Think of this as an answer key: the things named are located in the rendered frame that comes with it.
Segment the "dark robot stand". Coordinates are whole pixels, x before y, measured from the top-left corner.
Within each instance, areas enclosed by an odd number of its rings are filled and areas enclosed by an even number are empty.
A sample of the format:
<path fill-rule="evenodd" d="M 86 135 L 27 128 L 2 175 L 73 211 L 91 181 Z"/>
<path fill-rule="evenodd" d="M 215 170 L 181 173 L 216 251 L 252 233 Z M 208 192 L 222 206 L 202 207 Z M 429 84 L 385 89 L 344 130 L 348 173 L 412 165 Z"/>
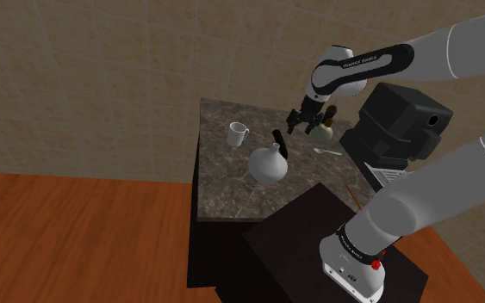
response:
<path fill-rule="evenodd" d="M 240 303 L 357 303 L 326 276 L 320 241 L 354 212 L 317 184 L 244 234 L 258 256 L 248 269 Z"/>

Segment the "black coffee machine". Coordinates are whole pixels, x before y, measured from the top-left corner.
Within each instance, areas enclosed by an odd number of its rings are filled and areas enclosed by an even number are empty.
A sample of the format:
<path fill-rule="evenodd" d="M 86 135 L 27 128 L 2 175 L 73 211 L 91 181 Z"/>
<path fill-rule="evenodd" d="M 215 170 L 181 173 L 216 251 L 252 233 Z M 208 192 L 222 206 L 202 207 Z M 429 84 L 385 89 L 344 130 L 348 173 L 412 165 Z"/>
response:
<path fill-rule="evenodd" d="M 419 90 L 379 83 L 358 116 L 339 143 L 377 192 L 387 184 L 378 179 L 384 171 L 403 172 L 434 152 L 453 111 Z"/>

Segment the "pale green vase dark top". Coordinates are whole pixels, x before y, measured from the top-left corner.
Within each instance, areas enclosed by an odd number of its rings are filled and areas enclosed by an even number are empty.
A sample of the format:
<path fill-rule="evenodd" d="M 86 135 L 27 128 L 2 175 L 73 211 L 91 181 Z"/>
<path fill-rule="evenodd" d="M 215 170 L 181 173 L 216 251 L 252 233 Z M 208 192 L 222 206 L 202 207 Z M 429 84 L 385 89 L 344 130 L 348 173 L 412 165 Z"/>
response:
<path fill-rule="evenodd" d="M 310 132 L 310 138 L 319 144 L 324 144 L 332 139 L 333 137 L 333 117 L 337 114 L 337 106 L 330 105 L 326 108 L 325 113 L 323 114 L 320 123 L 313 128 Z"/>

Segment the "brown pencil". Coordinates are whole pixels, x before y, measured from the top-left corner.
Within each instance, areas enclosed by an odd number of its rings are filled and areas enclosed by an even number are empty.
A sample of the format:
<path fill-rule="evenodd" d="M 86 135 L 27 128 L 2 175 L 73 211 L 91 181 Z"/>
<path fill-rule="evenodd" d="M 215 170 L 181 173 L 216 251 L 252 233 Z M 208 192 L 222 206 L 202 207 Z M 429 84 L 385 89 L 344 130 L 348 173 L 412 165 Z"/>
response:
<path fill-rule="evenodd" d="M 358 209 L 362 210 L 363 208 L 362 208 L 361 204 L 359 203 L 357 197 L 353 194 L 353 192 L 352 192 L 351 188 L 348 186 L 348 184 L 345 183 L 345 187 L 346 187 L 347 191 L 349 192 L 349 194 L 351 195 L 351 198 L 355 201 Z"/>

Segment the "dark cabinet with marble top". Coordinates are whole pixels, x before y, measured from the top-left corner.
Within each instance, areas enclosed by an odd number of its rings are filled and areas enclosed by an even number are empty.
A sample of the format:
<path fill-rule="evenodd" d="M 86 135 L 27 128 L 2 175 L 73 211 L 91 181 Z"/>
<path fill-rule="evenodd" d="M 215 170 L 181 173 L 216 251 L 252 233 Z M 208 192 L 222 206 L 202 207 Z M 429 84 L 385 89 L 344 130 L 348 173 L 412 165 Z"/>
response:
<path fill-rule="evenodd" d="M 233 254 L 233 239 L 278 209 L 322 183 L 346 206 L 358 210 L 345 187 L 351 188 L 361 206 L 374 189 L 339 143 L 349 121 L 333 123 L 333 138 L 317 144 L 305 134 L 304 125 L 287 134 L 288 112 L 251 105 L 202 99 L 198 139 L 193 149 L 190 246 L 187 285 L 213 287 L 219 271 Z M 246 125 L 250 132 L 241 146 L 227 143 L 231 122 Z M 248 171 L 250 154 L 269 147 L 272 131 L 279 129 L 288 149 L 288 172 L 277 183 L 257 182 Z M 314 148 L 341 152 L 319 154 Z"/>

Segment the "white mug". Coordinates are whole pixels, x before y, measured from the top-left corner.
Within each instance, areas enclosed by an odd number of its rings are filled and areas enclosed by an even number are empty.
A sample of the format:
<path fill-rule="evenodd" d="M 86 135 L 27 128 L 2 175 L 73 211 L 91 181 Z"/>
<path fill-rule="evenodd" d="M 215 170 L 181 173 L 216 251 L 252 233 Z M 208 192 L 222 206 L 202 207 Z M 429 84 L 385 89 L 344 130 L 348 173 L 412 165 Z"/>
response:
<path fill-rule="evenodd" d="M 230 146 L 241 146 L 249 134 L 249 128 L 240 122 L 231 122 L 228 128 L 227 143 Z"/>

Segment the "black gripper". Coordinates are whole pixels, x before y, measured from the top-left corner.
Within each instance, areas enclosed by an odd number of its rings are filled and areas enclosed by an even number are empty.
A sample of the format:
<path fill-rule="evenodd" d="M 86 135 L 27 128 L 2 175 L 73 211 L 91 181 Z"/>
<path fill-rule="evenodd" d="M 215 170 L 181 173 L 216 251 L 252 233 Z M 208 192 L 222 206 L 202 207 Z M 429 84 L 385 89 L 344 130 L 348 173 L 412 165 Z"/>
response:
<path fill-rule="evenodd" d="M 289 113 L 286 120 L 288 124 L 287 134 L 292 134 L 300 122 L 308 123 L 305 134 L 310 134 L 320 124 L 320 121 L 315 119 L 315 116 L 321 111 L 322 107 L 323 102 L 315 101 L 309 96 L 305 96 L 300 109 Z"/>

